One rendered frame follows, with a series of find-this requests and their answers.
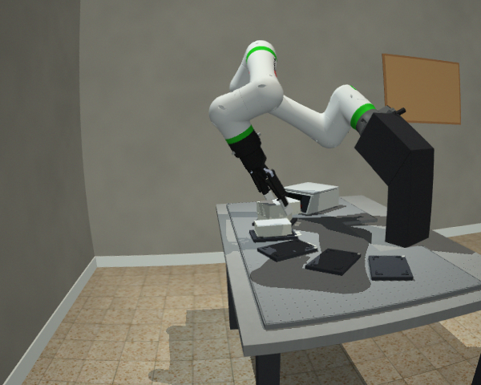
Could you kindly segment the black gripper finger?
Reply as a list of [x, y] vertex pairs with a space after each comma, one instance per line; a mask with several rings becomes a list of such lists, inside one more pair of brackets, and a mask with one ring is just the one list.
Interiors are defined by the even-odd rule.
[[252, 170], [247, 170], [247, 171], [251, 175], [259, 193], [262, 193], [266, 200], [275, 199], [271, 191], [269, 191], [271, 188], [269, 188], [268, 185], [263, 182], [263, 180], [258, 178], [256, 171], [254, 172]]
[[277, 178], [277, 175], [273, 169], [268, 170], [267, 168], [264, 168], [264, 170], [268, 177], [267, 180], [259, 172], [257, 172], [257, 175], [263, 180], [264, 183], [266, 183], [271, 188], [273, 193], [278, 198], [277, 201], [279, 201], [281, 207], [285, 211], [285, 214], [288, 216], [291, 212], [293, 212], [293, 209], [288, 199], [286, 198], [286, 195], [288, 195], [288, 193], [285, 191], [283, 185]]

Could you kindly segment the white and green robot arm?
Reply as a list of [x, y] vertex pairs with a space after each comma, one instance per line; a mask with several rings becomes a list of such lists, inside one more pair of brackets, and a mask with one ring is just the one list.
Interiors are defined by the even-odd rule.
[[261, 146], [258, 138], [261, 134], [254, 131], [250, 120], [267, 112], [304, 132], [324, 148], [336, 148], [351, 127], [361, 136], [373, 112], [399, 115], [406, 112], [404, 107], [396, 111], [388, 105], [376, 110], [350, 85], [334, 91], [324, 113], [309, 109], [284, 96], [277, 80], [274, 51], [266, 41], [251, 43], [230, 83], [230, 92], [216, 98], [209, 108], [210, 120], [236, 158], [248, 156]]

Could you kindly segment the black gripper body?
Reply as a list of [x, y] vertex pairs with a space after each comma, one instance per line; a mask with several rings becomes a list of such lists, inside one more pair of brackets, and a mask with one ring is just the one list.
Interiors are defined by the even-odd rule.
[[264, 168], [267, 168], [265, 165], [266, 156], [261, 147], [252, 154], [240, 158], [240, 160], [247, 170], [259, 172], [265, 179], [268, 178], [264, 170]]

